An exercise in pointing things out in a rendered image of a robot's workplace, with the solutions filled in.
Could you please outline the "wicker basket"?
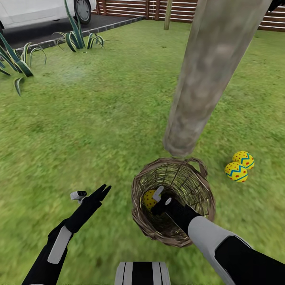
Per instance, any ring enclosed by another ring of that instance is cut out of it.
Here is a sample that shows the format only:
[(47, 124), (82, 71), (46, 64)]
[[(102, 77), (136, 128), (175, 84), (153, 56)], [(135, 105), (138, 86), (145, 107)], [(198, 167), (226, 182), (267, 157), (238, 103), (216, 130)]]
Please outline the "wicker basket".
[[(189, 161), (199, 163), (200, 172), (196, 170), (194, 166), (189, 164)], [(168, 169), (171, 167), (171, 165), (176, 165), (175, 175), (172, 178), (172, 181), (167, 184), (165, 179), (167, 178), (169, 172)], [(165, 175), (158, 176), (160, 174), (158, 169), (162, 169), (163, 167), (165, 167)], [(180, 183), (177, 190), (175, 190), (174, 182), (182, 167), (188, 168), (190, 173), (183, 176), (185, 179), (182, 181), (182, 183)], [(168, 227), (169, 224), (166, 224), (165, 221), (161, 221), (162, 217), (159, 217), (158, 215), (156, 215), (155, 218), (159, 221), (159, 225), (162, 228), (157, 228), (158, 224), (154, 224), (146, 215), (147, 213), (144, 208), (143, 197), (147, 191), (151, 189), (155, 190), (163, 185), (165, 189), (164, 193), (166, 193), (169, 197), (176, 198), (183, 206), (183, 200), (185, 200), (187, 197), (191, 197), (191, 206), (195, 208), (199, 205), (198, 213), (214, 223), (216, 215), (216, 200), (212, 194), (209, 182), (206, 179), (208, 174), (209, 172), (205, 168), (203, 161), (200, 159), (195, 159), (194, 157), (184, 160), (163, 157), (145, 165), (143, 170), (140, 171), (134, 178), (131, 185), (131, 202), (133, 204), (131, 216), (143, 234), (146, 237), (150, 237), (151, 240), (159, 240), (167, 246), (179, 248), (191, 246), (193, 241), (189, 238), (189, 236), (185, 235), (184, 231), (182, 231), (178, 225), (175, 224), (170, 228), (165, 228)], [(193, 175), (195, 176), (194, 180), (198, 184), (192, 189), (192, 187), (186, 185), (188, 185), (188, 182), (190, 185), (193, 185), (191, 180)], [(152, 180), (149, 180), (151, 177)], [(159, 183), (160, 179), (162, 180), (161, 183)], [(186, 195), (184, 195), (182, 188), (185, 191), (188, 190)], [(195, 199), (197, 199), (196, 202), (194, 202)], [(203, 203), (205, 204), (204, 206)], [(206, 213), (204, 207), (207, 208)]]

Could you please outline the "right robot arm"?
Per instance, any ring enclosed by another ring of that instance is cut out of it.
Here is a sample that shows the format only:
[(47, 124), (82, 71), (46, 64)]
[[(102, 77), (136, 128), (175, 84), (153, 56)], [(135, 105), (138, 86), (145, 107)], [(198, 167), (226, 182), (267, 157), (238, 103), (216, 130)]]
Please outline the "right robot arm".
[(217, 226), (192, 206), (169, 197), (161, 185), (152, 198), (153, 216), (164, 213), (193, 241), (226, 285), (285, 285), (285, 264), (255, 249), (237, 234)]

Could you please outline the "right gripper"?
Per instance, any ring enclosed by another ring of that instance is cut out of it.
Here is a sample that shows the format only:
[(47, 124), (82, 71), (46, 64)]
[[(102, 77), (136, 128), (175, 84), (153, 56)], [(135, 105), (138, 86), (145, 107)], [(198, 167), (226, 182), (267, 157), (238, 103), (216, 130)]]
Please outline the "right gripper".
[(166, 193), (162, 193), (161, 194), (161, 200), (159, 201), (159, 203), (156, 203), (156, 205), (153, 207), (153, 209), (151, 209), (151, 214), (153, 216), (158, 215), (159, 217), (161, 217), (164, 214), (164, 210), (162, 209), (162, 202), (166, 199), (169, 198), (169, 196)]

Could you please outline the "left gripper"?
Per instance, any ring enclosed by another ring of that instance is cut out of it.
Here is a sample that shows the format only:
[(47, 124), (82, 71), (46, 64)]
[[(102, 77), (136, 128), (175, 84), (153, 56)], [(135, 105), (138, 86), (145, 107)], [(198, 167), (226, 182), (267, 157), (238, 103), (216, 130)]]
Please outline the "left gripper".
[[(106, 197), (112, 186), (106, 188), (106, 184), (97, 189), (91, 196), (85, 197), (78, 209), (74, 212), (74, 217), (80, 223), (86, 223), (87, 220), (102, 205), (101, 201)], [(105, 189), (106, 188), (106, 189)], [(105, 189), (105, 190), (104, 190)]]

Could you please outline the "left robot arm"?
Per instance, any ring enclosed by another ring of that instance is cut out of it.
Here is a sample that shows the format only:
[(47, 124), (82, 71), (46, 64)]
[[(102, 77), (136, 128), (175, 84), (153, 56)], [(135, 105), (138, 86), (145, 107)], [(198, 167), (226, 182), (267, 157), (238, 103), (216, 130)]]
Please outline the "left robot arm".
[(87, 193), (84, 191), (70, 194), (71, 200), (78, 200), (80, 207), (70, 218), (63, 220), (49, 233), (47, 244), (43, 247), (21, 285), (56, 285), (68, 252), (67, 245), (73, 233), (77, 233), (102, 205), (101, 201), (106, 197), (111, 187), (106, 188), (106, 184), (104, 184), (89, 197), (85, 197)]

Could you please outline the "easter egg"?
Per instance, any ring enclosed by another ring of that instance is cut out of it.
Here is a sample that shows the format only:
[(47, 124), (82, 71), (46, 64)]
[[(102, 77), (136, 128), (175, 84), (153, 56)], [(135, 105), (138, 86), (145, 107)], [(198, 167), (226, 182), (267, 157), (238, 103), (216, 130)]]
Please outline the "easter egg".
[(233, 162), (241, 163), (247, 170), (252, 169), (255, 165), (254, 159), (248, 152), (240, 151), (235, 153), (232, 158)]
[(156, 200), (152, 198), (153, 194), (156, 192), (157, 189), (155, 190), (149, 190), (145, 193), (143, 197), (143, 203), (144, 203), (144, 208), (149, 214), (151, 214), (151, 209), (156, 205)]
[(243, 164), (232, 162), (225, 167), (226, 175), (234, 181), (244, 182), (247, 180), (248, 172)]

